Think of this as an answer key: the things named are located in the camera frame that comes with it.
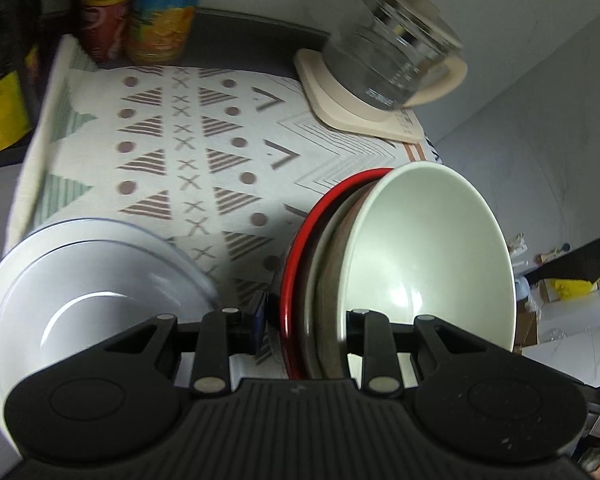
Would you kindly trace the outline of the grey brown plate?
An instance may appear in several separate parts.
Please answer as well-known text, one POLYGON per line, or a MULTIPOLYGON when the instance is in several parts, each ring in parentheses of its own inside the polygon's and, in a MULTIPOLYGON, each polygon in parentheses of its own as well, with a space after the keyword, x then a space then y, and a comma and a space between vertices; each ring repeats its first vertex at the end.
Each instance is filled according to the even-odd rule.
POLYGON ((300 347, 311 379, 350 375, 346 350, 346 316, 340 311, 338 292, 353 223, 374 182, 352 192, 328 218, 309 251, 300 294, 300 347))

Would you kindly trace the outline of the red plate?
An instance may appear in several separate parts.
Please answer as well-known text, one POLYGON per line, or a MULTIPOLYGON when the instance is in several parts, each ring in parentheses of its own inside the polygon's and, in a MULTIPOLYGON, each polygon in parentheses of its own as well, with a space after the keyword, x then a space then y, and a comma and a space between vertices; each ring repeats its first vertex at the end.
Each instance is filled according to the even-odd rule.
POLYGON ((300 348, 299 295, 304 268, 310 258, 310 249, 318 240, 327 221, 349 196, 364 185, 385 177, 390 171, 391 168, 367 169, 347 177, 331 188, 309 211, 289 247, 285 262, 280 267, 279 275, 282 281, 279 286, 277 314, 280 348, 290 379, 309 378, 300 348))

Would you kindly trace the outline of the glass electric kettle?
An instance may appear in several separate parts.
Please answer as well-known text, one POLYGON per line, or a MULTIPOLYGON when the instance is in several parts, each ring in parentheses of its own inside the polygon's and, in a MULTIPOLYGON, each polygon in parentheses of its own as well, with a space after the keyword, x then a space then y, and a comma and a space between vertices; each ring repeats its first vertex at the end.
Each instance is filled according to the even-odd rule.
POLYGON ((329 37, 322 58, 352 96, 393 112, 458 88, 468 73, 462 50, 429 0, 361 0, 329 37))

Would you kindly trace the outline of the orange juice bottle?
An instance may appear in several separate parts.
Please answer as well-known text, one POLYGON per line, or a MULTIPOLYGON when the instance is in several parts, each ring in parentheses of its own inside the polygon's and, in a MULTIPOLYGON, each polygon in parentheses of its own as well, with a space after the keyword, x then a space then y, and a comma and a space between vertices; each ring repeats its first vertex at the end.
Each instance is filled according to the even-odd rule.
POLYGON ((185 50, 199 0, 133 0, 126 53, 140 65, 177 60, 185 50))

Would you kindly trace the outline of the yellow labelled oil jug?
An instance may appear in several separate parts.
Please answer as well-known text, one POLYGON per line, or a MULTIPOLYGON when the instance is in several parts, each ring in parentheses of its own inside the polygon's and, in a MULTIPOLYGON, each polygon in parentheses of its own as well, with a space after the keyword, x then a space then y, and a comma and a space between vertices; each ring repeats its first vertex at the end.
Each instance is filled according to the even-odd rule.
POLYGON ((31 131, 12 48, 0 45, 0 151, 18 143, 31 131))

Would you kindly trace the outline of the large white bowl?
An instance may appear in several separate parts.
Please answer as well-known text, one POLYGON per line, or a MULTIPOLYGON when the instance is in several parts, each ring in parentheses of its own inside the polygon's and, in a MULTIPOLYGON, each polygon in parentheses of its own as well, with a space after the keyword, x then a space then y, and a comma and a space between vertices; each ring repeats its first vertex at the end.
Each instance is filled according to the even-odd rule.
POLYGON ((390 171, 353 223, 338 292, 340 311, 374 310, 395 323, 434 315, 510 350, 512 264, 480 193, 433 162, 390 171))

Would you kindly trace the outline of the white blue-rimmed plate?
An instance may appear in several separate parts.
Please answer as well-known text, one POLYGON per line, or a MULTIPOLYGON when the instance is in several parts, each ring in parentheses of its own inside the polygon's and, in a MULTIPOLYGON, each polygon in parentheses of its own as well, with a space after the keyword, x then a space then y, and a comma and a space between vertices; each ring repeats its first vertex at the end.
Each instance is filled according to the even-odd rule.
POLYGON ((34 231, 0 262, 0 428, 23 378, 159 314, 200 320, 219 304, 184 252, 101 218, 34 231))

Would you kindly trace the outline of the cream kettle base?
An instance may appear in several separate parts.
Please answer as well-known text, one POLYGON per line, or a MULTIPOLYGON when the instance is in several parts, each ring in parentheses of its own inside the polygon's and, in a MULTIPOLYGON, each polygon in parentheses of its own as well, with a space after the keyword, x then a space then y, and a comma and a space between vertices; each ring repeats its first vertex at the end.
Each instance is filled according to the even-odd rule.
POLYGON ((313 113, 326 126, 389 141, 416 144, 425 140, 424 129, 411 110, 385 112, 358 99, 329 73, 321 52, 298 50, 294 66, 313 113))

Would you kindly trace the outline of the patterned table cloth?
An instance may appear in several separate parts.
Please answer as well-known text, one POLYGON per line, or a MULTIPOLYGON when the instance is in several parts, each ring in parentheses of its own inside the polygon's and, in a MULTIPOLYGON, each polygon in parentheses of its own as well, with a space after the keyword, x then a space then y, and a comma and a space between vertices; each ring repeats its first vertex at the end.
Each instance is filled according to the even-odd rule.
POLYGON ((223 304, 245 306, 331 188, 367 169, 437 161, 427 140, 322 125, 294 79, 219 67, 103 70, 66 37, 6 252, 61 221, 122 221, 184 252, 223 304))

